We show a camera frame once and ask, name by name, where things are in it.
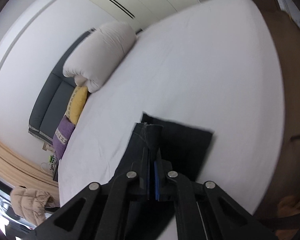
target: wall outlet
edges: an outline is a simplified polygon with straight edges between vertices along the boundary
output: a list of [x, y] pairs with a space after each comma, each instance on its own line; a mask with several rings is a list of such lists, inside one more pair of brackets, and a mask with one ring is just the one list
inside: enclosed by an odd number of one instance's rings
[[42, 147], [42, 150], [45, 150], [45, 151], [51, 151], [51, 152], [55, 152], [54, 151], [54, 148], [53, 148], [53, 146], [52, 145], [50, 145], [50, 144], [48, 144], [48, 143], [43, 143], [43, 147]]

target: yellow pillow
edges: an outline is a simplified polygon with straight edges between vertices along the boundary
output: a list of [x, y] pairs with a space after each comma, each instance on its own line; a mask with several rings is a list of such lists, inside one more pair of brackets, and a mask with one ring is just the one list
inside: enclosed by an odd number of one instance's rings
[[70, 122], [74, 125], [77, 125], [78, 123], [84, 104], [87, 101], [87, 95], [87, 87], [76, 87], [70, 97], [66, 111], [66, 117], [68, 117]]

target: rolled duvet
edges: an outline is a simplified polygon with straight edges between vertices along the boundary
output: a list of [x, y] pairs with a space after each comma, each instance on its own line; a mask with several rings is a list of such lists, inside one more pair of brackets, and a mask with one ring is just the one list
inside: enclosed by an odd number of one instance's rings
[[110, 22], [85, 38], [66, 60], [63, 75], [90, 93], [99, 90], [136, 41], [130, 25]]

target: metal screw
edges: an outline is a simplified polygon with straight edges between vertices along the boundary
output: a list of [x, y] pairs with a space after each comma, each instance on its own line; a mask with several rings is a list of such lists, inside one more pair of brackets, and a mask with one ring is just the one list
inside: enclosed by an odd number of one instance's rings
[[89, 185], [89, 189], [91, 189], [91, 190], [96, 190], [96, 189], [98, 189], [98, 188], [99, 188], [99, 184], [96, 183], [96, 182], [92, 182], [92, 183], [90, 183], [90, 185]]
[[175, 178], [178, 177], [178, 173], [176, 171], [169, 171], [168, 172], [168, 177], [169, 178]]
[[127, 173], [127, 177], [128, 177], [129, 179], [135, 178], [136, 176], [137, 176], [137, 173], [136, 173], [135, 171], [129, 171], [129, 172]]
[[207, 181], [206, 182], [206, 187], [207, 188], [215, 188], [216, 184], [213, 181]]

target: purple pillow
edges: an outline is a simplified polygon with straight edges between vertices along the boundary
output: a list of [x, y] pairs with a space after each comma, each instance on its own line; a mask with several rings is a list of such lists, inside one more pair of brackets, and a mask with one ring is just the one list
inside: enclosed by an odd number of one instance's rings
[[69, 121], [69, 119], [64, 116], [53, 135], [53, 148], [56, 151], [58, 160], [60, 160], [65, 153], [68, 141], [74, 130], [74, 124]]

